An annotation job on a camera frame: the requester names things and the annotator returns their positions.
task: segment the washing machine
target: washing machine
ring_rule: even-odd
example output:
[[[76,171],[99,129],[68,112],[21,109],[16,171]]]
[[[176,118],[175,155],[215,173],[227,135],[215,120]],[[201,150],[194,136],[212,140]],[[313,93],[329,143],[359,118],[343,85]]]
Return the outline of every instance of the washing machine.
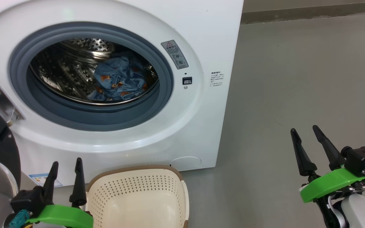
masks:
[[[216,165],[242,0],[0,0],[0,115],[22,172]]]

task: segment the concrete floor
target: concrete floor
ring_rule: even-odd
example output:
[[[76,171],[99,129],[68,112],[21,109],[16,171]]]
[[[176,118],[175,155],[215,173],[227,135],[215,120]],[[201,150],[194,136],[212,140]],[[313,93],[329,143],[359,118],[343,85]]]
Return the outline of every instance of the concrete floor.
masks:
[[[365,146],[365,16],[244,25],[237,45],[217,166],[182,173],[189,227],[324,227],[301,201],[290,129],[320,175],[329,162],[313,124],[339,150]]]

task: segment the clothing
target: clothing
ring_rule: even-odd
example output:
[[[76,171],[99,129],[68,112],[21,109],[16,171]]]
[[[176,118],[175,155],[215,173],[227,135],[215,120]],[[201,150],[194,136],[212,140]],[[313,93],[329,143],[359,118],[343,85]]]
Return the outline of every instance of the clothing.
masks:
[[[131,52],[115,54],[111,59],[98,64],[94,77],[97,89],[88,98],[91,100],[129,100],[147,89],[143,64]]]

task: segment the blue garment with orange pattern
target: blue garment with orange pattern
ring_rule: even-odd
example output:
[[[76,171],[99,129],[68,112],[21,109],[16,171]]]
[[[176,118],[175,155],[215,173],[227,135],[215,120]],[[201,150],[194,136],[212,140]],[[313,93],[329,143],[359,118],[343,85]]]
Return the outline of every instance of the blue garment with orange pattern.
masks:
[[[131,52],[115,54],[98,64],[94,77],[97,89],[88,95],[92,100],[129,100],[147,89],[143,64]]]

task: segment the green plastic part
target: green plastic part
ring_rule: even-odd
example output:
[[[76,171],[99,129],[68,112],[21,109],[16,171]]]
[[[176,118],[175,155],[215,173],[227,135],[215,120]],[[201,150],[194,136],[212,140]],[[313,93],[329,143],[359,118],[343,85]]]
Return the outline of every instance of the green plastic part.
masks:
[[[301,190],[301,197],[304,203],[311,202],[314,199],[325,196],[363,179],[365,179],[365,176],[357,177],[345,168],[333,170],[310,182]]]
[[[79,208],[48,205],[43,209],[39,217],[28,219],[27,222],[44,222],[73,228],[93,228],[94,219]]]

